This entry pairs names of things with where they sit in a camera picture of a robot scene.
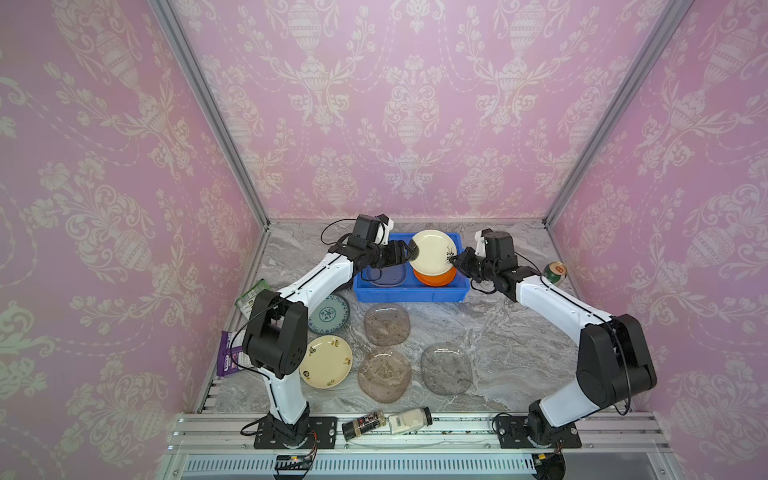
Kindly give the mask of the cream plate with dark patch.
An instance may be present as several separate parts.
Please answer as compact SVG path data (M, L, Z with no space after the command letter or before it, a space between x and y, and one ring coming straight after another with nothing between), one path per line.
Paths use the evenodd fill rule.
M409 245L415 248L409 263L421 275L439 276L453 267L450 258L457 254L457 247L447 233L422 230L411 238Z

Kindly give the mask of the orange plate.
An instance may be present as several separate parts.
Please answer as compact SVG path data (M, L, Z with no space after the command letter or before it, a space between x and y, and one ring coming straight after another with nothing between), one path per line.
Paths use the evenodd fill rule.
M442 288L448 286L456 277L455 268L450 268L440 275L425 275L417 270L413 271L415 278L427 287Z

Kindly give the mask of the clear glass plate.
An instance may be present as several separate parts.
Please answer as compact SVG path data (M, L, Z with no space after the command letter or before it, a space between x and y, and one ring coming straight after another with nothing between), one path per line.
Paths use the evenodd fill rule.
M407 268L404 264L386 268L367 267L360 278L377 288L392 288L401 286L407 278Z

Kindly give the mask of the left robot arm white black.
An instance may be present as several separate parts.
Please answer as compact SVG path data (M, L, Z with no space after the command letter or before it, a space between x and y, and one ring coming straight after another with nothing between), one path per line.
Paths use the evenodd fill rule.
M310 434L310 407L298 372L307 350L310 314L365 269L402 265L415 256L406 242L389 239L393 228L394 221L384 214L361 214L352 231L332 242L306 274L278 291L256 295L242 350L268 393L270 409L261 421L268 440L298 447Z

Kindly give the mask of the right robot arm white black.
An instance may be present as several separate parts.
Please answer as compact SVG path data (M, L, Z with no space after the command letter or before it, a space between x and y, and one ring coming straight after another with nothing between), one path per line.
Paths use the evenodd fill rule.
M550 268L519 264L523 257L512 236L485 229L476 233L477 246L448 258L472 282L490 282L491 291L533 310L577 346L575 377L558 391L529 406L526 430L541 447L557 444L575 422L621 401L625 415L632 398L658 382L643 327L629 314L612 315L559 288Z

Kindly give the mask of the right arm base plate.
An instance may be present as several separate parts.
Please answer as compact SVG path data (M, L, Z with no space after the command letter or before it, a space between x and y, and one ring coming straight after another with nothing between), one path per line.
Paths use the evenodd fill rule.
M582 441L574 422L553 427L546 420L534 416L501 413L491 421L502 449L579 449Z

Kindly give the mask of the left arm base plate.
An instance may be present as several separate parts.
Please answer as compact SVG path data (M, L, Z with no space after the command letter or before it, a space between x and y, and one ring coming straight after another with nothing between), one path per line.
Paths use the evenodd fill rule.
M337 438L338 418L309 416L288 425L271 414L261 419L254 434L255 450L312 449L332 450Z

